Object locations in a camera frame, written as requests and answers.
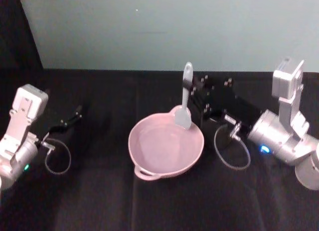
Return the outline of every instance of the black fabric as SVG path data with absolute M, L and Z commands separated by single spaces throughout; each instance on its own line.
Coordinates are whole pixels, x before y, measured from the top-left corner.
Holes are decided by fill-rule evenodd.
M 140 119 L 181 102 L 181 72 L 46 70 L 40 77 L 3 72 L 0 130 L 5 131 L 16 89 L 32 83 L 50 89 L 45 114 L 32 131 L 46 129 L 83 105 L 83 120 L 62 139 L 72 153 L 71 170 L 45 171 L 44 150 L 14 187 L 3 192 L 0 230 L 308 230 L 319 228 L 319 193 L 307 190 L 288 167 L 248 142 L 246 171 L 225 167 L 212 149 L 185 174 L 145 182 L 134 175 L 130 130 Z M 235 91 L 261 109 L 278 111 L 271 73 L 232 76 Z M 319 137 L 319 79 L 304 75 L 301 111 Z M 211 135 L 216 124 L 206 123 Z
M 43 69 L 33 36 L 20 0 L 0 0 L 0 40 L 6 48 L 0 61 L 10 59 L 5 68 Z

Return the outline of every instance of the cable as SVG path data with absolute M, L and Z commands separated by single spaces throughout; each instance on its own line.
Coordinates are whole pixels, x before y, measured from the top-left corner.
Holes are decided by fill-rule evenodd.
M 217 153 L 219 159 L 220 159 L 220 160 L 224 163 L 224 165 L 226 165 L 228 168 L 233 169 L 233 170 L 245 170 L 245 169 L 247 169 L 247 168 L 250 166 L 251 159 L 250 159 L 249 150 L 248 150 L 247 146 L 245 145 L 245 143 L 244 143 L 242 140 L 239 140 L 239 143 L 240 143 L 240 144 L 243 146 L 243 148 L 245 149 L 245 152 L 246 152 L 246 154 L 247 154 L 247 159 L 248 159 L 248 162 L 247 162 L 247 164 L 246 164 L 245 166 L 233 166 L 233 165 L 229 164 L 227 161 L 224 160 L 224 158 L 221 156 L 219 150 L 217 149 L 217 145 L 216 145 L 216 137 L 217 137 L 217 134 L 218 134 L 218 132 L 219 132 L 220 129 L 222 129 L 222 128 L 226 127 L 226 126 L 227 126 L 227 124 L 220 126 L 220 127 L 217 129 L 216 133 L 215 133 L 215 136 L 214 136 L 214 148 L 215 148 L 215 150 L 216 150 L 216 153 Z
M 57 140 L 57 139 L 54 139 L 54 138 L 46 138 L 45 140 L 46 140 L 46 141 L 48 141 L 48 140 L 55 141 L 55 142 L 60 143 L 61 145 L 63 145 L 64 148 L 67 150 L 68 155 L 69 155 L 69 157 L 70 157 L 68 167 L 67 167 L 64 171 L 55 172 L 55 171 L 53 171 L 53 170 L 51 170 L 51 169 L 49 168 L 48 163 L 47 163 L 47 162 L 48 162 L 48 158 L 49 158 L 50 153 L 51 153 L 51 151 L 49 151 L 49 152 L 47 153 L 46 157 L 45 157 L 45 160 L 44 160 L 45 168 L 46 168 L 51 174 L 53 174 L 53 175 L 63 175 L 63 174 L 65 174 L 65 173 L 70 169 L 70 167 L 71 167 L 71 152 L 70 152 L 69 148 L 66 146 L 66 144 L 64 144 L 64 143 L 63 143 L 62 141 L 60 141 L 60 140 Z

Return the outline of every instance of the green led light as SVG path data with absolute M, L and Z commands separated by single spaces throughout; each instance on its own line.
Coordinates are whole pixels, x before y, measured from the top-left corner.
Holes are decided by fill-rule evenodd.
M 24 170 L 27 170 L 29 168 L 29 164 L 27 164 L 24 168 Z

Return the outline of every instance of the blue led light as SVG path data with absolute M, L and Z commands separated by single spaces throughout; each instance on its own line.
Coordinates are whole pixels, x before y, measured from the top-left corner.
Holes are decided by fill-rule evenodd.
M 27 164 L 27 165 L 25 166 L 24 170 L 26 171 L 29 167 L 30 167 L 29 164 Z
M 270 152 L 270 149 L 269 149 L 267 146 L 262 145 L 262 146 L 260 147 L 260 152 L 262 152 L 262 153 L 269 153 L 269 152 Z

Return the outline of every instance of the spatula head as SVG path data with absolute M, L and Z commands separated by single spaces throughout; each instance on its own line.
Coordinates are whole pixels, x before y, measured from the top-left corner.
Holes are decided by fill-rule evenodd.
M 191 117 L 186 109 L 180 108 L 175 112 L 175 124 L 189 129 L 191 126 Z

